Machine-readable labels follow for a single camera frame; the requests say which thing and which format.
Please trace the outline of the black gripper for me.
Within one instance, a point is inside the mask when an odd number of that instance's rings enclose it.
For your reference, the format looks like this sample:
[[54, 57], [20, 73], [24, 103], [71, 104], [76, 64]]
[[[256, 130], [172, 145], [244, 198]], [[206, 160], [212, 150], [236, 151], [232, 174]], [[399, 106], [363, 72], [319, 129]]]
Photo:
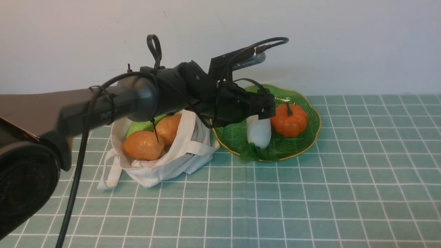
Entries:
[[276, 115], [275, 96], [257, 81], [250, 82], [258, 88], [256, 92], [246, 91], [235, 81], [219, 83], [208, 115], [211, 128], [241, 123], [253, 115], [260, 120]]

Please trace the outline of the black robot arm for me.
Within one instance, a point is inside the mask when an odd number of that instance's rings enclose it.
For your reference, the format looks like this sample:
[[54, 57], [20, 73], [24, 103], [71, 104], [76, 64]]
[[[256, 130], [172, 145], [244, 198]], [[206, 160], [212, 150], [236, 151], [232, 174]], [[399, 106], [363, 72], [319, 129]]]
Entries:
[[275, 114], [275, 98], [256, 81], [256, 93], [219, 82], [194, 61], [173, 69], [128, 71], [103, 85], [47, 94], [1, 95], [1, 239], [35, 215], [53, 195], [61, 171], [72, 166], [71, 139], [82, 135], [57, 247], [71, 219], [89, 133], [128, 117], [145, 122], [190, 110], [207, 127], [225, 127]]

